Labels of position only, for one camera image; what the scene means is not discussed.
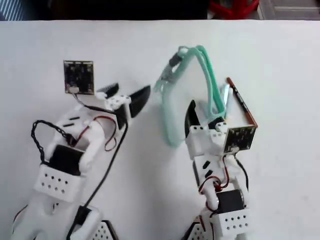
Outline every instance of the perforated plastic part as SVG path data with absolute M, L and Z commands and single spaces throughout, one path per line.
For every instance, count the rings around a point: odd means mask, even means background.
M 75 200 L 81 188 L 83 179 L 56 170 L 46 165 L 40 166 L 34 189 L 56 199 L 71 203 Z
M 200 223 L 193 226 L 187 240 L 207 240 Z
M 235 236 L 250 230 L 250 211 L 243 209 L 214 215 L 211 221 L 219 237 Z
M 115 95 L 105 100 L 105 104 L 109 105 L 111 109 L 118 109 L 122 104 L 130 104 L 131 98 L 126 95 Z
M 105 222 L 101 222 L 96 231 L 88 240 L 116 240 L 112 237 L 108 225 Z

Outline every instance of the white plastic bracket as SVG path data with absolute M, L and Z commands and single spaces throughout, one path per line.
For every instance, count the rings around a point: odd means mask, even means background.
M 58 200 L 72 203 L 78 196 L 82 183 L 83 178 L 80 176 L 41 165 L 33 188 Z

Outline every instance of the wire connector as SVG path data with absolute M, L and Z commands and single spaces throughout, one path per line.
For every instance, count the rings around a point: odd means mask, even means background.
M 68 145 L 71 147 L 74 147 L 78 143 L 78 141 L 70 133 L 67 133 L 65 135 L 65 140 L 68 143 Z

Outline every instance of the electronic component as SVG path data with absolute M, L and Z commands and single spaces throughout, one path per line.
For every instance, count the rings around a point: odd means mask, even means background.
M 223 152 L 228 154 L 250 149 L 256 129 L 257 127 L 253 125 L 229 128 Z
M 94 62 L 63 61 L 64 87 L 67 94 L 94 95 Z

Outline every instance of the ventilation hole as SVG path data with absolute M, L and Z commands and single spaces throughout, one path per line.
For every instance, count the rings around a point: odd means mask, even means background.
M 75 116 L 75 117 L 69 118 L 69 120 L 77 120 L 77 119 L 79 119 L 79 118 L 80 118 L 79 116 Z
M 203 168 L 203 169 L 206 169 L 206 168 L 209 166 L 209 164 L 210 164 L 210 162 L 209 162 L 209 161 L 206 161 L 206 162 L 203 164 L 202 168 Z
M 74 123 L 68 123 L 68 124 L 65 124 L 65 125 L 62 125 L 62 127 L 66 128 L 66 127 L 70 127 L 70 126 L 73 126 L 75 125 Z
M 213 173 L 212 170 L 207 171 L 206 174 L 204 175 L 205 178 L 209 177 L 212 173 Z

